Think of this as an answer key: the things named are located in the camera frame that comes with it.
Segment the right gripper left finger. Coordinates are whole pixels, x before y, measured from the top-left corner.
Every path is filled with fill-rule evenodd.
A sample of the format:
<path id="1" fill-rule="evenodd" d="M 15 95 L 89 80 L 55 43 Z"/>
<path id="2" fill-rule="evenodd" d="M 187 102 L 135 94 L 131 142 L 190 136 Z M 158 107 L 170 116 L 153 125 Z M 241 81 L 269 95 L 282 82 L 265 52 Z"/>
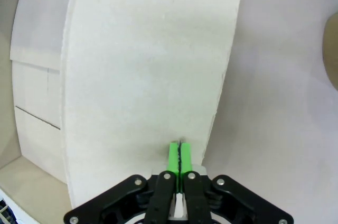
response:
<path id="1" fill-rule="evenodd" d="M 180 187 L 180 144 L 169 146 L 168 163 L 150 178 L 132 175 L 67 212 L 64 223 L 171 223 Z"/>

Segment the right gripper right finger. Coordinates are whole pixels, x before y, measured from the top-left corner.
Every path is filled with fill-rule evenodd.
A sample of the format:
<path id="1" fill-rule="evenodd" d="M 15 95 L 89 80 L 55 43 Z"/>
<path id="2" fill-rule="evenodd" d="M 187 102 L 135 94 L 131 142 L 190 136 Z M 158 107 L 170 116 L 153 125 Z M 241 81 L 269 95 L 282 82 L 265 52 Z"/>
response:
<path id="1" fill-rule="evenodd" d="M 233 178 L 211 179 L 192 164 L 190 144 L 180 144 L 180 185 L 192 223 L 293 223 L 293 217 Z"/>

